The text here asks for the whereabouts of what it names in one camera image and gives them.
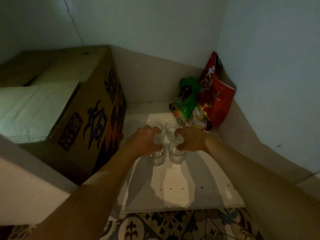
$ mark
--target person's right hand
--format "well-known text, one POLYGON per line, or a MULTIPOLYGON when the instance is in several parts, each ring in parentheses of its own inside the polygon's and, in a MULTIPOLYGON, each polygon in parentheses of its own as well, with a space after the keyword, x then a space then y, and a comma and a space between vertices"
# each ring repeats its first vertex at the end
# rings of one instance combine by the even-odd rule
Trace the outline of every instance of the person's right hand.
POLYGON ((207 150, 205 139, 209 134, 204 131, 196 129, 193 126, 189 126, 177 129, 174 135, 182 135, 184 139, 184 142, 177 146, 178 150, 191 152, 207 150))

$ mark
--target drinking glass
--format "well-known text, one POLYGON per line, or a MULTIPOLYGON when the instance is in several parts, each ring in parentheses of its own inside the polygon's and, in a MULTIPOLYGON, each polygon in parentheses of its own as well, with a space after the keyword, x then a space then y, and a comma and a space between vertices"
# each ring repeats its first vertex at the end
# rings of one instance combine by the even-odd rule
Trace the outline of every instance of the drinking glass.
POLYGON ((174 133, 176 132, 176 129, 178 128, 182 128, 183 126, 176 120, 172 120, 166 123, 165 125, 165 130, 167 133, 167 137, 169 139, 169 141, 173 141, 174 140, 174 133))
POLYGON ((161 130, 160 133, 154 135, 153 143, 154 144, 162 144, 163 140, 165 138, 165 134, 162 133, 163 125, 158 121, 151 121, 151 122, 147 123, 147 125, 149 125, 151 128, 158 127, 161 130))
POLYGON ((150 159, 151 159, 151 163, 153 166, 160 166, 162 164, 165 163, 166 160, 166 149, 165 147, 162 145, 162 149, 160 151, 157 152, 153 152, 149 155, 150 159))
POLYGON ((173 164, 181 165, 185 160, 186 151, 180 151, 177 149, 177 146, 181 144, 179 140, 173 140, 169 144, 169 159, 173 164))

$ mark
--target person's left arm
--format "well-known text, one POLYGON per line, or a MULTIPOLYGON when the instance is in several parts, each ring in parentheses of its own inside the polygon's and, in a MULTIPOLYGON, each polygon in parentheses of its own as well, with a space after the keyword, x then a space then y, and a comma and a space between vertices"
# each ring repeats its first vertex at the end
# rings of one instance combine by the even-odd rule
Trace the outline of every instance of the person's left arm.
POLYGON ((99 239, 122 182, 134 161, 161 149, 153 138, 157 127, 139 128, 98 172, 31 233, 27 240, 99 239))

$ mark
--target grout line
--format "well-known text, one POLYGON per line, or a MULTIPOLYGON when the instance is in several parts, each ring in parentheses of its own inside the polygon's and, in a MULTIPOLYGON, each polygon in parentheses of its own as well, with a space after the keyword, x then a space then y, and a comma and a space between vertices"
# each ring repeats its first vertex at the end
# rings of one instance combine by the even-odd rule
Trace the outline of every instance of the grout line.
POLYGON ((82 39, 81 39, 81 36, 80 36, 80 34, 79 34, 79 32, 78 32, 78 29, 77 29, 77 27, 76 27, 76 24, 75 24, 75 22, 74 22, 74 20, 73 20, 73 18, 72 18, 72 15, 71 15, 71 12, 70 12, 70 10, 69 10, 69 7, 68 7, 68 5, 67 5, 67 3, 66 3, 66 0, 63 0, 63 1, 64 1, 64 4, 66 5, 66 9, 67 9, 67 11, 68 11, 68 13, 69 13, 69 15, 70 15, 70 18, 71 18, 71 20, 72 20, 73 26, 74 26, 76 32, 78 33, 79 39, 80 39, 80 41, 81 41, 81 43, 82 43, 82 46, 85 46, 85 45, 83 44, 83 42, 82 42, 82 39))

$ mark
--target floral pattern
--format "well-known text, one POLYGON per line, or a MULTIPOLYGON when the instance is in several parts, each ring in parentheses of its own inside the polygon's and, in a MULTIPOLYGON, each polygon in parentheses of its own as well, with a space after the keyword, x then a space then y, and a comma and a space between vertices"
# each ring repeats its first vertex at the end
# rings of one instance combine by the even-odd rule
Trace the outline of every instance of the floral pattern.
MULTIPOLYGON (((8 240, 22 240, 35 225, 15 226, 8 240)), ((246 208, 130 213, 109 221, 100 240, 262 240, 246 208)))

